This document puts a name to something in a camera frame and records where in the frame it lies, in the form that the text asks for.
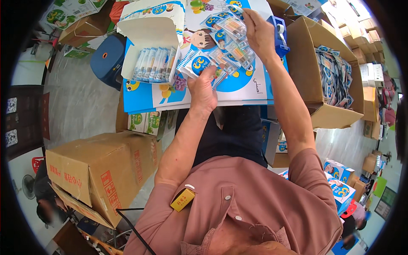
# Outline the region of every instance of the black cable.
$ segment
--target black cable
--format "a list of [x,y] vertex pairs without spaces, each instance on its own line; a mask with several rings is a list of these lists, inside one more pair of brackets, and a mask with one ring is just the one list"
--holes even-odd
[[135,229],[133,226],[132,222],[128,218],[123,215],[120,211],[135,211],[135,210],[143,210],[144,208],[129,208],[129,209],[116,209],[116,211],[119,213],[120,216],[127,222],[130,228],[132,228],[133,232],[136,234],[136,236],[140,239],[140,241],[144,244],[146,249],[150,251],[152,255],[156,255],[156,253],[150,248],[150,246],[146,243],[146,241],[143,239],[143,237],[139,234],[139,232]]

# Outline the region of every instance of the black pants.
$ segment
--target black pants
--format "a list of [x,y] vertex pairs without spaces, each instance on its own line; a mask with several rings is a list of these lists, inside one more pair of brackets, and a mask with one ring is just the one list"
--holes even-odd
[[[177,117],[176,133],[188,109]],[[193,167],[215,156],[243,157],[267,167],[262,156],[262,125],[259,106],[226,106],[223,129],[219,129],[211,113],[198,144]]]

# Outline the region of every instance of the tape roll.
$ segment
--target tape roll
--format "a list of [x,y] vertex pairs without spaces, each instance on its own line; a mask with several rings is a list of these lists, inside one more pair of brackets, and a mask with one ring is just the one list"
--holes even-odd
[[283,33],[285,31],[285,27],[282,24],[277,24],[278,33]]

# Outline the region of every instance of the blue printed box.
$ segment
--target blue printed box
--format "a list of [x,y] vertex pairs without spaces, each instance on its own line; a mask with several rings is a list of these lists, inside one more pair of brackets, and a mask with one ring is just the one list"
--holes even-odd
[[336,162],[334,160],[325,160],[323,164],[325,172],[331,174],[334,178],[341,180],[344,183],[350,183],[354,170]]
[[[285,179],[288,179],[288,173],[289,170],[286,170],[280,173],[279,175]],[[325,175],[327,178],[327,182],[329,183],[333,191],[333,196],[337,207],[337,215],[340,216],[347,210],[348,206],[351,203],[351,200],[354,197],[356,190],[348,186],[347,184],[339,181],[338,179],[334,178],[329,173],[325,172]]]

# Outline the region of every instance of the blue plastic stool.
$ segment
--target blue plastic stool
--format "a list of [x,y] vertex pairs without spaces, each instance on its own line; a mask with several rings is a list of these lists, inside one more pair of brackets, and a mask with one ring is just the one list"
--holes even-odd
[[114,35],[108,36],[91,58],[91,68],[96,77],[120,91],[123,78],[123,60],[125,58],[125,43]]

